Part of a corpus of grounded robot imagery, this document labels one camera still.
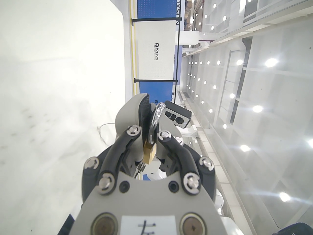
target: metal screw head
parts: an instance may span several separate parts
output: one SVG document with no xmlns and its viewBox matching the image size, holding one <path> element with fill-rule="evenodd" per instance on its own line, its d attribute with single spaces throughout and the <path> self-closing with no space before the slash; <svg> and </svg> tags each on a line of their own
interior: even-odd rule
<svg viewBox="0 0 313 235">
<path fill-rule="evenodd" d="M 211 161 L 208 157 L 202 157 L 199 160 L 199 164 L 202 166 L 205 166 L 208 168 L 209 171 L 212 171 L 214 169 L 214 163 Z"/>
<path fill-rule="evenodd" d="M 159 132 L 158 137 L 161 141 L 163 141 L 166 138 L 171 138 L 172 135 L 169 131 L 163 130 Z"/>
<path fill-rule="evenodd" d="M 137 125 L 132 125 L 129 130 L 126 131 L 126 133 L 129 135 L 129 136 L 136 136 L 137 134 L 139 134 L 140 132 L 140 129 L 139 129 L 139 126 Z"/>
<path fill-rule="evenodd" d="M 99 185 L 97 186 L 99 194 L 108 194 L 113 189 L 114 183 L 114 176 L 111 173 L 104 173 L 102 178 L 99 180 Z"/>
<path fill-rule="evenodd" d="M 191 189 L 196 189 L 199 187 L 199 180 L 197 180 L 195 177 L 189 177 L 187 184 Z"/>
<path fill-rule="evenodd" d="M 86 160 L 84 164 L 84 169 L 96 169 L 99 166 L 99 159 L 97 157 L 91 157 L 88 160 Z"/>
<path fill-rule="evenodd" d="M 183 138 L 182 137 L 175 137 L 175 139 L 176 139 L 176 141 L 181 145 L 181 146 L 183 146 L 184 145 L 184 140 L 183 140 Z"/>
</svg>

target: padlock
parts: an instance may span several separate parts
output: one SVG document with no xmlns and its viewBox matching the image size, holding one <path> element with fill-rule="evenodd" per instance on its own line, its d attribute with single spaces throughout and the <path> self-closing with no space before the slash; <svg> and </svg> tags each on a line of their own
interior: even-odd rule
<svg viewBox="0 0 313 235">
<path fill-rule="evenodd" d="M 145 145 L 143 146 L 143 162 L 145 164 L 150 164 L 153 160 L 154 156 L 157 153 L 157 144 L 150 144 L 145 141 Z"/>
</svg>

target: ceiling light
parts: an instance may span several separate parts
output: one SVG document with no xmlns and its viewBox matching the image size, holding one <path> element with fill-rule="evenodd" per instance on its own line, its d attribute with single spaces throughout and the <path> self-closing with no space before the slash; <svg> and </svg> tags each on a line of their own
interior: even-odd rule
<svg viewBox="0 0 313 235">
<path fill-rule="evenodd" d="M 275 58 L 270 58 L 265 62 L 265 66 L 267 67 L 273 67 L 274 65 L 276 65 L 278 63 L 278 60 Z"/>
<path fill-rule="evenodd" d="M 240 149 L 243 151 L 243 152 L 247 152 L 247 151 L 249 151 L 250 150 L 250 148 L 247 146 L 247 145 L 242 145 L 242 146 L 240 146 Z"/>
<path fill-rule="evenodd" d="M 313 148 L 313 139 L 309 140 L 308 144 Z"/>
<path fill-rule="evenodd" d="M 244 61 L 241 60 L 241 59 L 239 59 L 239 60 L 237 61 L 237 66 L 242 65 L 243 63 L 244 63 Z"/>
<path fill-rule="evenodd" d="M 260 113 L 260 112 L 263 110 L 263 107 L 257 105 L 257 106 L 254 106 L 254 107 L 252 108 L 252 110 L 253 110 L 255 113 Z"/>
<path fill-rule="evenodd" d="M 290 200 L 290 196 L 288 194 L 286 194 L 285 192 L 281 192 L 279 194 L 279 197 L 280 199 L 283 201 L 283 202 L 287 202 Z"/>
</svg>

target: mounting hole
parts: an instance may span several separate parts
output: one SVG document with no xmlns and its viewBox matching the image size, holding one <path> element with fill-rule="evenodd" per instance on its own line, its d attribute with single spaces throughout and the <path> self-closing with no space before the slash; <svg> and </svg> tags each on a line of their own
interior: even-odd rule
<svg viewBox="0 0 313 235">
<path fill-rule="evenodd" d="M 123 181 L 120 183 L 119 188 L 121 193 L 126 193 L 130 188 L 130 184 L 128 183 L 128 181 Z"/>
<path fill-rule="evenodd" d="M 179 190 L 179 185 L 176 181 L 171 181 L 169 184 L 168 184 L 168 188 L 169 190 L 172 192 L 172 193 L 177 193 L 178 190 Z"/>
</svg>

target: white banner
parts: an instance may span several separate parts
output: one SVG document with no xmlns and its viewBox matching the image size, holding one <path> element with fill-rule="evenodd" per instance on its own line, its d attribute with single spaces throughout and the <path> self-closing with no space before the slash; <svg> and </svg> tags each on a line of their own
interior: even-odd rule
<svg viewBox="0 0 313 235">
<path fill-rule="evenodd" d="M 135 24 L 138 79 L 172 80 L 176 21 L 145 21 Z"/>
</svg>

